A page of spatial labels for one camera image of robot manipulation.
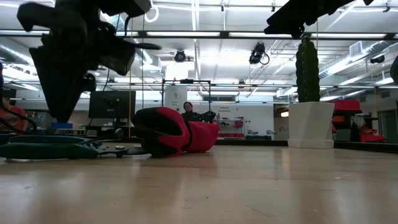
ceiling light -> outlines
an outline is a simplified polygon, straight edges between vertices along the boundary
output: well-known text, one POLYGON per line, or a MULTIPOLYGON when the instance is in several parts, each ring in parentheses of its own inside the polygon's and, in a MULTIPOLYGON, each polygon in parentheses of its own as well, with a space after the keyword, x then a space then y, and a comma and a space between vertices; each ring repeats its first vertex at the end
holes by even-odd
POLYGON ((389 86, 389 85, 386 85, 386 86, 379 86, 379 88, 384 88, 384 89, 396 89, 396 88, 398 88, 398 86, 389 86))
POLYGON ((363 92, 365 92, 365 90, 359 90, 359 91, 355 91, 355 92, 353 92, 353 93, 349 93, 349 94, 347 94, 347 95, 345 95, 345 96, 354 96, 354 95, 357 95, 357 94, 359 94, 359 93, 363 93, 363 92))
POLYGON ((269 37, 269 38, 288 38, 292 36, 288 34, 265 34, 263 32, 230 32, 230 37, 269 37))
POLYGON ((18 7, 19 7, 18 4, 6 4, 6 3, 0 3, 0 6, 4 6, 4 7, 14 7, 14 8, 18 8, 18 7))
POLYGON ((312 34, 312 38, 347 38, 347 39, 355 39, 355 38, 384 38, 387 34, 312 34))
POLYGON ((215 84, 215 86, 223 87, 251 87, 249 84, 215 84))
POLYGON ((139 67, 141 70, 144 72, 160 72, 162 68, 157 67, 155 65, 150 65, 150 64, 144 64, 143 66, 139 67))
POLYGON ((220 32, 147 32, 149 37, 153 36, 175 36, 175 37, 219 37, 220 32))
POLYGON ((359 78, 359 77, 350 78, 349 80, 346 80, 346 81, 340 83, 340 85, 347 85, 347 84, 356 82, 356 81, 358 81, 358 80, 360 80, 360 79, 361 79, 361 78, 359 78))
POLYGON ((276 92, 271 92, 271 91, 242 91, 240 95, 246 96, 248 94, 251 94, 251 96, 276 96, 276 92))
POLYGON ((24 30, 0 30, 0 35, 42 35, 49 34, 48 30, 32 30, 26 32, 24 30))
POLYGON ((289 116, 289 112, 283 112, 280 114, 281 117, 286 118, 289 116))
POLYGON ((373 86, 338 86, 338 88, 374 88, 373 86))
MULTIPOLYGON (((124 31, 117 31, 116 35, 118 37, 124 37, 124 31)), ((137 37, 137 36, 138 36, 138 32, 127 31, 127 33, 126 33, 126 37, 137 37)))
MULTIPOLYGON (((239 92, 238 91, 211 91, 212 96, 217 96, 217 95, 237 95, 239 92)), ((209 95, 207 91, 203 92, 204 95, 209 95)))
POLYGON ((257 87, 269 87, 269 88, 278 88, 278 87, 293 87, 293 85, 283 85, 283 84, 276 84, 276 85, 257 85, 257 87))
POLYGON ((383 80, 380 80, 378 82, 376 82, 376 85, 385 85, 385 84, 389 84, 389 83, 393 83, 393 79, 392 78, 385 78, 383 80))
POLYGON ((320 101, 330 101, 339 98, 340 96, 324 96, 320 99, 320 101))

cactus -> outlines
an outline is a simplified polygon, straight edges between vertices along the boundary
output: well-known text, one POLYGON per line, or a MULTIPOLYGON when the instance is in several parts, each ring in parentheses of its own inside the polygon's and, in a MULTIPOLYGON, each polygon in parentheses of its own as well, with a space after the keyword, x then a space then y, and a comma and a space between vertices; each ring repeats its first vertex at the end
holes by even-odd
POLYGON ((304 37, 296 53, 297 93, 299 102, 319 102, 319 68, 315 45, 304 37))

security camera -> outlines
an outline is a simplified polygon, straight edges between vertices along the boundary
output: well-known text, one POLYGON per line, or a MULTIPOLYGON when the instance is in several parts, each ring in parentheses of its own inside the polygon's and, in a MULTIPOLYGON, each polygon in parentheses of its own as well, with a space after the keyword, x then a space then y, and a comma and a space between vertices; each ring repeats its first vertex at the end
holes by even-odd
POLYGON ((187 56, 185 55, 183 50, 178 50, 174 56, 174 60, 176 62, 184 62, 187 56))

duct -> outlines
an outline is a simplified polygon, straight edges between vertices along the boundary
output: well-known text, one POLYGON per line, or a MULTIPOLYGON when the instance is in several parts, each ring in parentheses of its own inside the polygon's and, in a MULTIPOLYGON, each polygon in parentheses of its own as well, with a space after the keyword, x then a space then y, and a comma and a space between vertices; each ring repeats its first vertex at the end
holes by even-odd
POLYGON ((5 63, 34 64, 28 48, 7 37, 0 37, 0 60, 5 63))
POLYGON ((320 69, 319 77, 321 79, 329 77, 330 75, 351 67, 356 62, 371 59, 380 54, 383 54, 385 51, 396 45, 395 42, 383 40, 376 43, 373 41, 361 41, 357 42, 354 45, 357 45, 359 43, 362 45, 359 54, 354 54, 354 57, 352 57, 351 55, 353 54, 353 52, 350 49, 350 52, 347 52, 337 59, 327 63, 322 69, 320 69))

metal frame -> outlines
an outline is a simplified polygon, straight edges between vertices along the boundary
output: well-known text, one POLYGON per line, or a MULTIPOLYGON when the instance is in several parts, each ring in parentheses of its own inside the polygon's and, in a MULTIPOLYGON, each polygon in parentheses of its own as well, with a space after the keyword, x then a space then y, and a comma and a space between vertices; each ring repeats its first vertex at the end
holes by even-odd
MULTIPOLYGON (((179 82, 179 80, 166 80, 166 82, 179 82)), ((198 83, 209 83, 209 87, 259 87, 259 88, 288 88, 297 87, 297 85, 285 85, 285 84, 232 84, 232 83, 213 83, 209 80, 194 80, 198 83)), ((40 82, 21 81, 13 82, 14 84, 30 84, 40 85, 40 82)), ((12 84, 11 82, 5 82, 5 85, 12 84)), ((97 85, 105 85, 105 82, 97 82, 97 85)), ((108 83, 108 86, 162 86, 164 88, 165 83, 108 83)), ((174 83, 173 86, 201 86, 200 84, 186 84, 186 83, 174 83)), ((381 86, 361 86, 361 85, 321 85, 320 88, 344 88, 344 89, 359 89, 359 90, 370 90, 370 89, 398 89, 398 85, 381 85, 381 86)))
MULTIPOLYGON (((212 86, 212 84, 211 84, 211 81, 210 80, 192 80, 194 83, 196 82, 196 83, 208 83, 209 84, 209 111, 211 111, 211 86, 212 86)), ((184 84, 184 83, 181 83, 181 81, 180 80, 165 80, 165 79, 163 79, 162 80, 162 107, 164 106, 164 93, 165 93, 165 91, 164 91, 164 84, 166 83, 166 82, 173 82, 173 83, 171 83, 171 85, 170 86, 178 86, 178 85, 176 85, 174 82, 180 82, 180 84, 184 84)))
MULTIPOLYGON (((33 30, 32 32, 25 32, 21 29, 0 29, 0 37, 41 37, 42 33, 48 34, 48 30, 33 30)), ((250 32, 250 31, 234 31, 234 30, 134 30, 129 31, 132 35, 125 38, 130 39, 132 36, 135 38, 142 39, 254 39, 254 40, 294 40, 294 38, 287 36, 265 35, 264 37, 254 35, 254 36, 244 36, 244 37, 231 37, 230 33, 251 33, 251 34, 264 34, 263 32, 250 32), (170 35, 148 35, 148 32, 170 32, 170 35), (191 35, 172 35, 176 32, 191 33, 191 35), (217 36, 203 36, 195 35, 195 33, 220 33, 217 36)), ((303 35, 316 34, 316 32, 304 32, 303 35)), ((319 32, 319 34, 385 34, 384 38, 369 38, 369 37, 355 37, 355 38, 344 38, 344 37, 319 37, 318 40, 398 40, 397 32, 319 32)))

